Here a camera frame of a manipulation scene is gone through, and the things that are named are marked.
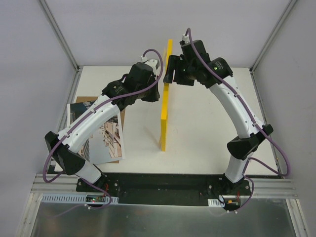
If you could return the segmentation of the yellow photo frame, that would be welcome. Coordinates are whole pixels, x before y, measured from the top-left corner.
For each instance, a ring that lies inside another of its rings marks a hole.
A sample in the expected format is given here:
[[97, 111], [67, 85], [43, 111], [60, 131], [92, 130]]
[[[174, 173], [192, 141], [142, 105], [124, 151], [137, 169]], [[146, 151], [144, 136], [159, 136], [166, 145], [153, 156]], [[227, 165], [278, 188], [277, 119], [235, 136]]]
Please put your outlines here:
[[[169, 56], [172, 54], [173, 40], [169, 39], [165, 51], [165, 68], [168, 66]], [[166, 151], [167, 141], [167, 125], [168, 125], [168, 99], [169, 99], [169, 84], [163, 83], [162, 106], [160, 116], [160, 149]]]

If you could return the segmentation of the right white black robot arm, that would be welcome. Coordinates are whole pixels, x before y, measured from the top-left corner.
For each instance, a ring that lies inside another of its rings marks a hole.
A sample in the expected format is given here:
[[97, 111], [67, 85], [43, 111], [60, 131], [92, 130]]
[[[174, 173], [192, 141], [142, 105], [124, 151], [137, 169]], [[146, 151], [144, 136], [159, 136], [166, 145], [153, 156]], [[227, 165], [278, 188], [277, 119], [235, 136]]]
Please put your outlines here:
[[211, 60], [201, 40], [190, 42], [183, 39], [180, 45], [182, 54], [169, 56], [163, 81], [188, 86], [198, 81], [215, 95], [229, 115], [237, 136], [227, 144], [231, 155], [229, 164], [222, 181], [214, 189], [233, 195], [244, 181], [242, 173], [247, 159], [266, 139], [262, 133], [270, 135], [273, 127], [259, 119], [252, 120], [254, 113], [240, 101], [243, 97], [225, 59]]

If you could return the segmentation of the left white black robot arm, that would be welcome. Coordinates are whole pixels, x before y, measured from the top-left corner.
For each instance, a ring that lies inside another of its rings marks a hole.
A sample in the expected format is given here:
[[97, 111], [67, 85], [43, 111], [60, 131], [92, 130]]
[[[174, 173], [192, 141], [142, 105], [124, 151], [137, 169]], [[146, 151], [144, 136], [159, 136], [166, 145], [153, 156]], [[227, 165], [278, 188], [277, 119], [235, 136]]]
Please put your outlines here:
[[87, 139], [105, 122], [118, 115], [127, 106], [140, 99], [146, 102], [159, 100], [158, 80], [162, 65], [156, 59], [134, 64], [129, 73], [121, 79], [110, 82], [96, 101], [68, 127], [45, 135], [49, 157], [62, 167], [67, 175], [76, 175], [93, 192], [104, 188], [105, 176], [97, 168], [79, 155], [79, 150]]

